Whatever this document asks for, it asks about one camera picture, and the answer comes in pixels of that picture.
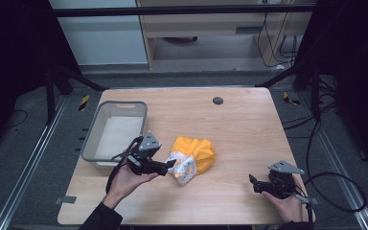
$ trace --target black pole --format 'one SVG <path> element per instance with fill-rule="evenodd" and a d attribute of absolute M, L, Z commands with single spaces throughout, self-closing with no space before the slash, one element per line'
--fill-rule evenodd
<path fill-rule="evenodd" d="M 210 14 L 210 13 L 249 13 L 249 12 L 314 12 L 315 4 L 278 5 L 222 5 L 222 6 L 179 6 L 179 7 L 138 7 L 138 8 L 99 8 L 99 9 L 60 9 L 36 11 L 54 17 L 87 16 L 127 16 L 161 14 Z"/>

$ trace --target hand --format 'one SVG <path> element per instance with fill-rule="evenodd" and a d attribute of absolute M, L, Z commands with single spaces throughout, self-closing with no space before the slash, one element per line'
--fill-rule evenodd
<path fill-rule="evenodd" d="M 108 194 L 103 197 L 103 204 L 110 209 L 115 209 L 119 202 L 129 196 L 139 185 L 149 182 L 157 176 L 156 172 L 137 175 L 124 162 L 113 178 Z"/>
<path fill-rule="evenodd" d="M 294 177 L 295 184 L 298 188 L 301 188 L 300 183 Z M 294 195 L 291 195 L 285 199 L 279 199 L 272 194 L 263 191 L 264 196 L 270 201 L 277 209 L 277 213 L 284 222 L 302 222 L 303 221 L 303 204 Z"/>

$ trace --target black cable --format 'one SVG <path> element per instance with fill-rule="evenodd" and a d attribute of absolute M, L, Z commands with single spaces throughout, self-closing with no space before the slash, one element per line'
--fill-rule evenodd
<path fill-rule="evenodd" d="M 270 45 L 270 51 L 271 51 L 271 54 L 273 55 L 274 59 L 276 61 L 278 61 L 279 63 L 275 64 L 275 65 L 268 65 L 265 63 L 265 60 L 263 59 L 263 64 L 265 67 L 275 67 L 277 66 L 278 64 L 284 64 L 284 63 L 287 63 L 286 61 L 281 61 L 279 59 L 276 58 L 275 54 L 274 54 L 274 50 L 273 50 L 273 45 L 271 44 L 271 40 L 270 40 L 270 36 L 268 35 L 268 30 L 267 30 L 267 24 L 266 24 L 266 20 L 267 20 L 267 12 L 264 13 L 264 21 L 263 21 L 263 25 L 262 25 L 262 29 L 258 35 L 258 50 L 261 54 L 261 57 L 263 58 L 263 54 L 262 54 L 262 50 L 260 49 L 260 36 L 263 32 L 263 29 L 265 28 L 265 33 L 267 35 L 267 40 L 268 40 L 268 44 Z"/>
<path fill-rule="evenodd" d="M 281 57 L 283 57 L 283 58 L 290 58 L 292 55 L 296 55 L 296 54 L 297 54 L 297 52 L 295 51 L 295 48 L 294 48 L 294 47 L 291 49 L 291 51 L 282 51 L 283 46 L 284 46 L 285 41 L 286 41 L 286 38 L 287 38 L 287 36 L 286 36 L 286 35 L 284 35 L 284 36 L 283 36 L 283 39 L 282 39 L 282 42 L 280 43 L 280 47 L 279 47 L 279 54 L 280 54 L 280 56 L 281 56 Z"/>
<path fill-rule="evenodd" d="M 282 124 L 293 123 L 293 122 L 300 121 L 300 120 L 303 120 L 303 119 L 307 119 L 307 118 L 310 118 L 310 117 L 311 116 L 307 116 L 307 117 L 303 117 L 303 118 L 297 118 L 297 119 L 294 119 L 294 120 L 291 120 L 291 121 L 282 122 Z"/>
<path fill-rule="evenodd" d="M 309 145 L 307 147 L 307 153 L 306 153 L 306 168 L 307 168 L 307 175 L 308 175 L 308 180 L 306 182 L 304 182 L 304 185 L 307 185 L 308 183 L 310 183 L 312 185 L 312 187 L 314 188 L 314 190 L 316 192 L 318 192 L 325 200 L 327 200 L 333 207 L 339 209 L 339 210 L 342 210 L 342 211 L 345 211 L 345 212 L 359 212 L 361 210 L 363 210 L 365 207 L 366 207 L 366 204 L 367 204 L 367 198 L 366 198 L 366 195 L 365 193 L 360 189 L 360 187 L 357 185 L 357 183 L 355 183 L 354 180 L 352 180 L 351 178 L 347 177 L 346 175 L 343 175 L 343 174 L 340 174 L 340 173 L 336 173 L 336 172 L 322 172 L 322 173 L 319 173 L 319 174 L 316 174 L 314 176 L 311 176 L 311 171 L 310 171 L 310 164 L 309 164 L 309 156 L 310 156 L 310 149 L 311 149 L 311 144 L 312 144 L 312 138 L 314 136 L 314 131 L 316 130 L 316 127 L 321 123 L 321 120 L 319 121 L 316 121 L 315 122 L 315 125 L 314 125 L 314 129 L 312 130 L 312 133 L 311 133 L 311 136 L 310 136 L 310 139 L 309 139 Z M 323 176 L 323 175 L 334 175 L 334 176 L 340 176 L 348 181 L 350 181 L 351 183 L 353 183 L 357 190 L 359 191 L 362 199 L 363 199 L 363 204 L 359 207 L 359 208 L 356 208 L 356 209 L 350 209 L 350 208 L 344 208 L 340 205 L 337 205 L 336 203 L 332 202 L 330 199 L 328 199 L 324 194 L 322 194 L 320 192 L 320 190 L 316 187 L 315 183 L 313 182 L 313 180 L 319 176 Z"/>
<path fill-rule="evenodd" d="M 13 128 L 13 127 L 18 127 L 20 126 L 20 124 L 24 123 L 26 121 L 26 119 L 28 118 L 28 112 L 26 112 L 25 110 L 23 109 L 15 109 L 13 112 L 23 112 L 25 114 L 25 117 L 23 118 L 22 121 L 18 122 L 17 124 L 15 125 L 12 125 L 12 126 L 4 126 L 4 128 Z"/>
<path fill-rule="evenodd" d="M 328 104 L 327 106 L 321 108 L 321 110 L 319 111 L 319 113 L 323 113 L 325 110 L 329 109 L 330 107 L 334 106 L 336 103 L 330 103 Z M 287 130 L 287 129 L 292 129 L 292 128 L 295 128 L 295 127 L 299 127 L 307 122 L 309 122 L 310 120 L 312 120 L 314 117 L 313 116 L 308 116 L 308 117 L 304 117 L 304 118 L 298 118 L 298 119 L 295 119 L 293 121 L 289 121 L 289 122 L 283 122 L 282 124 L 286 124 L 286 123 L 291 123 L 291 122 L 294 122 L 294 121 L 299 121 L 299 120 L 302 120 L 302 119 L 305 119 L 307 118 L 306 120 L 304 120 L 303 122 L 299 123 L 299 124 L 296 124 L 294 126 L 288 126 L 288 127 L 284 127 L 284 130 Z"/>

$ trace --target wooden table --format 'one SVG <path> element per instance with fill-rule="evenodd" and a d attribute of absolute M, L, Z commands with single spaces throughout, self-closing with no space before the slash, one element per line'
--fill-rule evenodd
<path fill-rule="evenodd" d="M 223 104 L 213 103 L 215 97 Z M 143 101 L 146 130 L 162 143 L 153 159 L 165 161 L 177 136 L 207 138 L 217 161 L 181 186 L 167 174 L 140 186 L 116 211 L 126 225 L 281 223 L 274 207 L 253 192 L 248 175 L 268 181 L 268 165 L 296 165 L 269 91 L 265 88 L 147 88 L 103 92 L 104 101 Z M 61 224 L 82 224 L 105 195 L 110 170 L 79 159 L 63 203 Z"/>

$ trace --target yellow object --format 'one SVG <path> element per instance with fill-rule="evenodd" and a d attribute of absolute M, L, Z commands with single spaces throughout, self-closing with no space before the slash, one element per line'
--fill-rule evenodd
<path fill-rule="evenodd" d="M 215 149 L 211 141 L 207 139 L 198 140 L 189 137 L 177 137 L 172 145 L 172 152 L 175 151 L 179 151 L 186 156 L 192 156 L 195 159 L 196 174 L 207 171 L 217 159 Z"/>

